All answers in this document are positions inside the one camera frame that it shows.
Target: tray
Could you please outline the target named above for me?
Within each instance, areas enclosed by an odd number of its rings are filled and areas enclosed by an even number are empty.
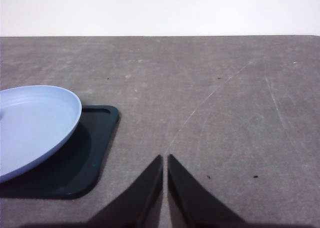
[[[0,184],[0,197],[74,199],[97,183],[104,154],[119,119],[109,105],[83,106],[70,139],[47,161]]]

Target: table surface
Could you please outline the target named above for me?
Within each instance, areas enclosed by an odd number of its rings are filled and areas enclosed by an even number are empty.
[[[170,153],[249,222],[320,226],[320,37],[1,38],[1,89],[35,84],[121,121],[90,193],[3,198],[3,228],[86,221]]]

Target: gray table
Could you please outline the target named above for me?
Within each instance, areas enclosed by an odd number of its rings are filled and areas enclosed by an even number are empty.
[[[1,199],[1,227],[85,221],[169,153],[247,221],[320,226],[319,37],[2,38],[1,89],[32,84],[121,121],[89,194]]]

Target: wall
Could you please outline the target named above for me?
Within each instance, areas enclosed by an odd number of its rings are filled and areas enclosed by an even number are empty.
[[[320,0],[1,0],[2,36],[320,35]]]

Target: black object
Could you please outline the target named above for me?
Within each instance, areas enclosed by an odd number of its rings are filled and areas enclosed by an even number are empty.
[[[168,156],[168,188],[188,228],[276,228],[307,225],[248,224],[207,192],[171,154]],[[174,218],[172,207],[171,219]]]
[[[101,164],[119,119],[117,108],[83,106],[70,139],[47,161],[0,184],[0,197],[74,199],[96,184]]]
[[[142,174],[87,223],[30,224],[25,228],[53,227],[157,227],[163,188],[163,158],[158,155]]]

